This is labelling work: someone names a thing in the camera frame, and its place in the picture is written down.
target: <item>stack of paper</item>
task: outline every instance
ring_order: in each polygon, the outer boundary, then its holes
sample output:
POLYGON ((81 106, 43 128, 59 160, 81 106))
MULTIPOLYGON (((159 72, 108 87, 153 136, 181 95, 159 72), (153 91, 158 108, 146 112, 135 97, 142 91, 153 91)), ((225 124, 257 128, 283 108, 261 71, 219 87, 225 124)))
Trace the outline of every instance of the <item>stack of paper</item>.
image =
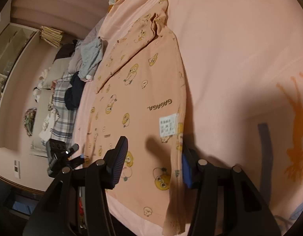
POLYGON ((40 37, 53 47, 58 48, 63 38, 63 31, 50 27, 41 27, 41 29, 40 37))

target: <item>wooden trim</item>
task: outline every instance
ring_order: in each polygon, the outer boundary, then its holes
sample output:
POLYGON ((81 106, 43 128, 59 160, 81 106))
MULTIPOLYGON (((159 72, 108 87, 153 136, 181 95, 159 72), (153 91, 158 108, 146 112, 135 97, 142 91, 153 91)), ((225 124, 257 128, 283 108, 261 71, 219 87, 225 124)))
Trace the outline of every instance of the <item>wooden trim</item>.
POLYGON ((5 183, 13 186, 13 187, 16 187, 20 190, 24 190, 24 191, 27 191, 27 192, 30 192, 32 194, 38 194, 38 195, 43 195, 45 192, 44 191, 41 191, 41 190, 37 190, 37 189, 33 189, 33 188, 30 188, 30 187, 27 187, 27 186, 24 186, 24 185, 21 185, 21 184, 17 184, 13 181, 10 181, 2 176, 0 176, 0 180, 4 181, 5 183))

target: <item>bed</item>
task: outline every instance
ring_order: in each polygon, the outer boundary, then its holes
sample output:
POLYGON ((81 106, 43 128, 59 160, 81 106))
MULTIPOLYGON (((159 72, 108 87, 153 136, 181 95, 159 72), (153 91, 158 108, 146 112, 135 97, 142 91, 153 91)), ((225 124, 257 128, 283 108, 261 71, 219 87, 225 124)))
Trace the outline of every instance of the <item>bed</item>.
MULTIPOLYGON (((159 0, 118 0, 98 33, 105 54, 159 0)), ((303 10, 296 0, 168 0, 187 90, 184 142, 221 167, 239 164, 285 233, 303 210, 303 10), (261 143, 263 129, 271 143, 261 143), (302 162, 298 174, 286 168, 302 162)), ((85 85, 73 142, 85 148, 94 82, 85 85)), ((188 231, 195 192, 185 194, 188 231)), ((111 214, 136 235, 162 227, 107 195, 111 214)))

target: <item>clothing care tag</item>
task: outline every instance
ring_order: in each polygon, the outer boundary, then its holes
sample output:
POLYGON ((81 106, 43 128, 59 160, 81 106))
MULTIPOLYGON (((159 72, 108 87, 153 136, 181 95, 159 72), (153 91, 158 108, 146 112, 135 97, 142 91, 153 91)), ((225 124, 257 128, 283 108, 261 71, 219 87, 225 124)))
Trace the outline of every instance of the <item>clothing care tag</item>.
POLYGON ((160 137, 170 136, 176 133, 176 118, 176 113, 159 118, 160 137))

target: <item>light blue garment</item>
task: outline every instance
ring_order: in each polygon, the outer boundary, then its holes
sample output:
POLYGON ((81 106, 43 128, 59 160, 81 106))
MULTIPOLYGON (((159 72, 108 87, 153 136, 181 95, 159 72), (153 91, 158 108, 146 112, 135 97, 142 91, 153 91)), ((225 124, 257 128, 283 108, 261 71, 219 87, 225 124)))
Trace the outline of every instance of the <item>light blue garment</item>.
POLYGON ((78 76, 81 80, 92 80, 103 57, 102 40, 98 37, 86 45, 81 45, 80 53, 83 63, 79 69, 78 76))

